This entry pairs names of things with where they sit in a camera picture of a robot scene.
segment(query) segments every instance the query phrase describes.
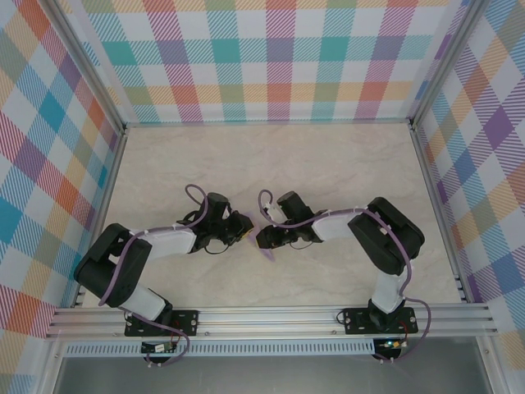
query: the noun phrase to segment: white platform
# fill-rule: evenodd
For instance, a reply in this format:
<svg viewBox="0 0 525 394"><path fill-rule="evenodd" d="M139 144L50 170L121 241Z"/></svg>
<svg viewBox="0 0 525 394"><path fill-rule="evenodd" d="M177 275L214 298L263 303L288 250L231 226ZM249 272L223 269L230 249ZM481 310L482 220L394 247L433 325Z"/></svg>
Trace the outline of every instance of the white platform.
<svg viewBox="0 0 525 394"><path fill-rule="evenodd" d="M267 225L257 208L262 188L276 198L295 190L314 212L386 197L426 237L407 296L459 302L405 124L133 129L106 225L143 229L183 218L197 208L185 196L188 183L225 195L233 209L251 212L261 227ZM275 262L244 240L221 255L200 251L156 260L141 283L188 307L356 305L372 295L377 271L356 240L301 251L283 247L273 254ZM84 306L97 302L87 295Z"/></svg>

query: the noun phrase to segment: perforated metal strip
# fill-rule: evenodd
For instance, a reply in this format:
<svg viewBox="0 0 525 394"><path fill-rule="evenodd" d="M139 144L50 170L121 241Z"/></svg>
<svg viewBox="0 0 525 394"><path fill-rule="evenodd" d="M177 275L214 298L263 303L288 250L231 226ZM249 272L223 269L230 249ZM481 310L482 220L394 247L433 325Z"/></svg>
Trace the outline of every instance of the perforated metal strip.
<svg viewBox="0 0 525 394"><path fill-rule="evenodd" d="M65 357L136 357L141 342L75 342ZM265 355L371 355L372 339L287 340L287 341L193 341L187 356L265 356ZM182 352L185 345L175 353Z"/></svg>

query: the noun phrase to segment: aluminum rail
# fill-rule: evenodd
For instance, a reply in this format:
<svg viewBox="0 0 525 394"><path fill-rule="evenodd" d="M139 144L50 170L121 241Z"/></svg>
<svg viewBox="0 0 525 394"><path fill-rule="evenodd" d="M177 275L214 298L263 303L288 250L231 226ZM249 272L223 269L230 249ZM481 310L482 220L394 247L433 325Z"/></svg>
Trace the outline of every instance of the aluminum rail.
<svg viewBox="0 0 525 394"><path fill-rule="evenodd" d="M427 324L427 311L414 308L419 333ZM346 306L200 308L199 326L192 341L256 339L382 338L386 334L345 335L336 315ZM429 337L483 337L497 334L485 304L431 305ZM49 341L136 341L125 337L124 313L111 308L57 309L48 330ZM158 340L160 337L143 337Z"/></svg>

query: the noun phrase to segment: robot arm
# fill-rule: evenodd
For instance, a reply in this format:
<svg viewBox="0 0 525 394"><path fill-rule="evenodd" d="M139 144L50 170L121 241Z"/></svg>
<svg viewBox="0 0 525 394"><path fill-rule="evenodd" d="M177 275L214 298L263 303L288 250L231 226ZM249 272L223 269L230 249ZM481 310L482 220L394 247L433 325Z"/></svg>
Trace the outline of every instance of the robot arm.
<svg viewBox="0 0 525 394"><path fill-rule="evenodd" d="M169 326L171 304L139 284L144 265L170 254L206 249L210 240L220 240L227 248L252 229L251 220L232 211L226 197L208 193L199 210L188 213L171 227L159 227L136 236L140 234L138 231L117 223L109 225L80 261L74 278L109 306Z"/></svg>
<svg viewBox="0 0 525 394"><path fill-rule="evenodd" d="M294 191L280 197L277 205L286 216L282 223L286 228L271 225L262 229L257 235L259 248L275 249L296 242L299 238L315 243L335 238L357 238L379 269L376 290L368 305L370 319L380 330L391 324L404 306L400 291L407 279L408 269L399 248L385 229L369 215L360 213L359 209L349 209L334 215L330 215L331 211L314 214ZM276 207L267 204L264 211L274 212L275 209ZM386 199L378 197L368 205L367 210L379 215L389 226L410 259L418 256L425 238L397 208ZM294 224L305 221L308 222L294 227Z"/></svg>

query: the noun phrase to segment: marble-pattern surface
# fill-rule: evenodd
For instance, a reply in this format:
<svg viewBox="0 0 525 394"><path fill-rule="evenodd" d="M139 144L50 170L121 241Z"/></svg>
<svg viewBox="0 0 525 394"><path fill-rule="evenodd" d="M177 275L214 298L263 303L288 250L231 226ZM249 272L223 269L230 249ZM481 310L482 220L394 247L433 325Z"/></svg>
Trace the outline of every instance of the marble-pattern surface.
<svg viewBox="0 0 525 394"><path fill-rule="evenodd" d="M257 196L295 190L315 212L386 197L426 237L407 296L459 302L450 264L405 124L178 126L133 129L106 224L169 225L196 205L196 183L251 212ZM220 250L222 244L214 245ZM141 283L178 306L356 305L371 297L377 270L355 239L286 246L266 259L244 240L224 254L168 256L147 264ZM84 306L98 300L87 295Z"/></svg>

